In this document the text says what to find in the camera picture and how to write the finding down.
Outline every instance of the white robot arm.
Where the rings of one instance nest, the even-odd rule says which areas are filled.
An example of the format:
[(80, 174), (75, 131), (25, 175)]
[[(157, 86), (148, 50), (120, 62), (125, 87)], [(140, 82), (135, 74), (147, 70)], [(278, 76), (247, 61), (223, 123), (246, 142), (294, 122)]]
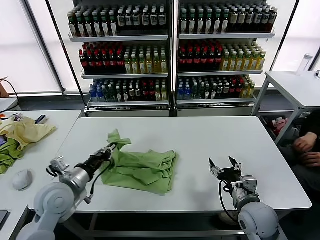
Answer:
[(75, 166), (71, 171), (62, 157), (51, 161), (49, 171), (53, 177), (59, 176), (59, 182), (43, 187), (35, 196), (34, 208), (36, 215), (31, 223), (27, 224), (17, 236), (17, 240), (55, 240), (54, 230), (58, 223), (68, 220), (84, 200), (91, 203), (94, 195), (94, 185), (98, 177), (108, 169), (102, 171), (92, 184), (90, 196), (87, 196), (86, 186), (95, 172), (105, 161), (110, 161), (116, 144), (110, 144), (100, 149), (84, 162)]
[[(210, 172), (226, 184), (223, 189), (230, 193), (233, 205), (239, 211), (237, 221), (241, 229), (249, 240), (280, 239), (278, 215), (270, 206), (260, 202), (259, 195), (256, 193), (257, 180), (251, 175), (241, 176), (241, 163), (238, 164), (232, 157), (229, 157), (229, 160), (233, 167), (220, 169), (209, 159)], [(219, 193), (222, 199), (221, 183)]]

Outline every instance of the white mouse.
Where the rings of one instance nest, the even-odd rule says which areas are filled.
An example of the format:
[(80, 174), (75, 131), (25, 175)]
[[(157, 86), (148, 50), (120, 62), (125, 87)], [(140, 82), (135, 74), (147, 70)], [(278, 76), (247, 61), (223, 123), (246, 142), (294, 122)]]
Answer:
[(32, 173), (28, 169), (19, 171), (13, 177), (13, 188), (20, 191), (30, 186), (32, 183)]

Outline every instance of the white table top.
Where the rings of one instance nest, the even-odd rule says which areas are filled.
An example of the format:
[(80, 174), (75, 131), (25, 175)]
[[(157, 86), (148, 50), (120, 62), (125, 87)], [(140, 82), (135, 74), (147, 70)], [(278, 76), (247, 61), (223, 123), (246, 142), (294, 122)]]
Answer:
[(14, 107), (17, 103), (18, 98), (16, 97), (0, 98), (0, 112)]
[[(1, 240), (7, 240), (12, 235), (28, 202), (34, 199), (38, 192), (38, 183), (44, 180), (51, 180), (52, 177), (46, 173), (46, 167), (50, 160), (56, 156), (59, 147), (80, 116), (81, 110), (9, 111), (5, 114), (10, 116), (14, 113), (22, 113), (24, 116), (34, 120), (41, 115), (46, 115), (48, 117), (46, 123), (55, 125), (56, 130), (41, 141), (28, 145), (24, 156), (15, 161), (6, 173), (0, 174), (0, 210), (8, 210), (10, 212), (10, 216), (0, 230)], [(24, 169), (31, 169), (33, 183), (28, 189), (17, 191), (12, 186), (12, 179), (17, 172)]]
[[(232, 166), (228, 156), (242, 163), (243, 175), (256, 177), (261, 201), (275, 210), (312, 205), (257, 117), (80, 118), (59, 155), (71, 167), (83, 163), (107, 145), (114, 129), (132, 141), (123, 151), (179, 154), (172, 191), (158, 195), (103, 185), (98, 179), (91, 204), (81, 203), (78, 212), (222, 212), (219, 181), (209, 171), (208, 158), (228, 168)], [(228, 193), (223, 192), (223, 200), (228, 210), (234, 210)]]
[(302, 109), (320, 109), (320, 78), (314, 71), (304, 71), (297, 75), (295, 71), (265, 72), (271, 84), (293, 104)]

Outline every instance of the black cable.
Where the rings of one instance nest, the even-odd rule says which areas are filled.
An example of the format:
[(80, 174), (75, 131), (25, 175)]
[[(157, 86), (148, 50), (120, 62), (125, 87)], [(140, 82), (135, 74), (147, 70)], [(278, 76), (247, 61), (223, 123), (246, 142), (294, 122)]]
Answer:
[(230, 214), (229, 212), (227, 211), (226, 207), (225, 207), (225, 204), (224, 204), (224, 200), (222, 199), (222, 194), (221, 194), (221, 185), (222, 185), (222, 182), (224, 182), (225, 184), (227, 184), (225, 181), (221, 180), (220, 183), (219, 183), (219, 196), (220, 196), (220, 202), (221, 202), (221, 205), (222, 205), (222, 208), (225, 212), (225, 214), (232, 220), (234, 221), (235, 223), (239, 224), (237, 220), (235, 220)]
[(110, 164), (102, 172), (100, 172), (99, 175), (95, 178), (91, 187), (90, 194), (94, 194), (96, 181), (102, 174), (104, 174), (110, 168), (110, 166), (111, 166), (111, 161), (110, 161)]
[(17, 94), (14, 86), (12, 86), (11, 82), (9, 82), (9, 81), (7, 81), (7, 80), (5, 80), (5, 79), (1, 79), (0, 82), (1, 82), (1, 81), (5, 81), (5, 82), (7, 82), (8, 84), (10, 84), (11, 88), (13, 89), (13, 91), (14, 91), (14, 93), (15, 93), (15, 95), (16, 95), (16, 98), (18, 99), (18, 103), (17, 103), (17, 105), (15, 105), (15, 106), (13, 106), (13, 107), (10, 107), (10, 108), (8, 108), (8, 109), (6, 109), (6, 110), (4, 110), (4, 111), (0, 111), (0, 114), (2, 114), (2, 113), (4, 113), (4, 112), (7, 112), (7, 111), (10, 111), (11, 109), (15, 109), (16, 107), (19, 106), (19, 103), (20, 103), (20, 99), (19, 99), (19, 97), (18, 97), (18, 94)]

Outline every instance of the clear plastic cup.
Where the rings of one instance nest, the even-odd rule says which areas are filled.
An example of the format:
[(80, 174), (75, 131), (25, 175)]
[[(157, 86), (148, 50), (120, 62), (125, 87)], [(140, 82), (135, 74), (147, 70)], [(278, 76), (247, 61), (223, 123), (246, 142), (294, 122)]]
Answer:
[(308, 71), (308, 67), (309, 67), (309, 63), (311, 61), (311, 59), (313, 59), (314, 56), (312, 56), (311, 54), (306, 54), (304, 55), (304, 58), (298, 68), (298, 70), (296, 71), (297, 75), (301, 75), (303, 72)]

